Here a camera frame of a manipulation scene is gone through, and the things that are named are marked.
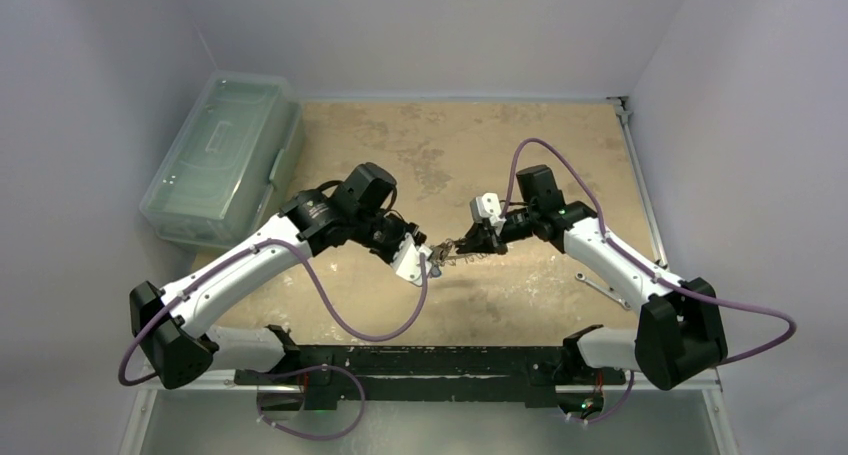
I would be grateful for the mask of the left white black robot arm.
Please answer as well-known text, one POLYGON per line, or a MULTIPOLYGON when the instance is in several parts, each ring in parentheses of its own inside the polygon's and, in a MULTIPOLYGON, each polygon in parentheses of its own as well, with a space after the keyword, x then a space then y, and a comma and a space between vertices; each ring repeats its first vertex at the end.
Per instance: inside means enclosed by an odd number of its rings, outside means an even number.
POLYGON ((119 365, 119 382, 151 378, 167 389, 192 383, 209 370, 245 369, 284 384, 298 357, 275 326, 227 329, 219 318, 277 275, 352 241, 386 263, 400 279, 428 292, 439 274, 419 227, 392 213, 397 182, 372 162, 342 181, 298 192, 279 213, 211 264, 162 288, 149 281, 129 294, 133 342, 119 365))

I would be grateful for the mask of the translucent green plastic storage box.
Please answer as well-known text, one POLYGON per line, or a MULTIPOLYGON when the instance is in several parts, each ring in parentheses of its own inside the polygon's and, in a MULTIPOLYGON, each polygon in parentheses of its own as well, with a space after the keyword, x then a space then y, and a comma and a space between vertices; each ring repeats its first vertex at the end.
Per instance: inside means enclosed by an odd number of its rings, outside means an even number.
POLYGON ((162 240, 227 250, 281 207, 304 141, 302 106, 286 79, 216 71, 140 211, 162 240))

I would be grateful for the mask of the large keyring with keys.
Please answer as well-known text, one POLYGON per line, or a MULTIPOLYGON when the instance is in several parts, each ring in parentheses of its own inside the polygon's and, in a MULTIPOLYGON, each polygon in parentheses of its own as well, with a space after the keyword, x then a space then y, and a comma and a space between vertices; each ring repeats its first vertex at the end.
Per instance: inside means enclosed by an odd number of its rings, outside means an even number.
POLYGON ((451 239, 432 245, 430 249, 431 253, 428 258, 431 264, 430 278, 441 277, 442 269, 445 266, 456 266, 458 263, 470 264, 488 257, 486 253, 460 253, 459 242, 451 239))

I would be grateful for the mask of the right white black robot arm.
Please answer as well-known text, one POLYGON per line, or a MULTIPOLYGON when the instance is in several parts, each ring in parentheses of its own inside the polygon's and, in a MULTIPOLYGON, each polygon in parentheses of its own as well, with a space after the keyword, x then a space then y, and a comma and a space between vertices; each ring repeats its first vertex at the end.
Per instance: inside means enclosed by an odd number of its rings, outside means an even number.
POLYGON ((564 338, 559 379, 584 382, 599 369, 622 369, 670 390, 726 360, 724 328, 708 282, 683 280, 601 231, 595 210, 566 202, 548 166, 519 171, 517 182, 522 201, 506 214, 494 194, 471 202, 473 224, 456 252, 504 255, 509 244, 535 237, 600 276, 638 317, 634 329, 592 325, 564 338))

